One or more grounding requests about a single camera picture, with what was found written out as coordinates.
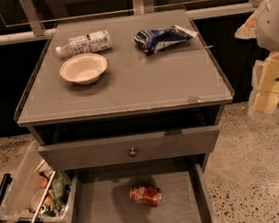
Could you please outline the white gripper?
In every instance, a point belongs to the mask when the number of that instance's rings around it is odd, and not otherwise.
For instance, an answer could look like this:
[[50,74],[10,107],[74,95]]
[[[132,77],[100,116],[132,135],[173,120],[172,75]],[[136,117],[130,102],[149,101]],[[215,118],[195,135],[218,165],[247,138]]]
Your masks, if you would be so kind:
[[[257,13],[251,16],[234,33],[237,39],[256,38]],[[269,117],[279,103],[279,51],[271,51],[269,56],[256,60],[252,73],[252,92],[248,100],[248,114],[252,119]]]

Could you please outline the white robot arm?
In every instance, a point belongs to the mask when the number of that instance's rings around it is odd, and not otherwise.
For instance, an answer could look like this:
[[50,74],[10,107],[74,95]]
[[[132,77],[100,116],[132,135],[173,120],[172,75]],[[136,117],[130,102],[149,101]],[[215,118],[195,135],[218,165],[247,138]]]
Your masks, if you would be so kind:
[[241,40],[255,38],[259,47],[270,52],[253,66],[248,101],[250,117],[264,119],[279,103],[279,0],[263,0],[234,36]]

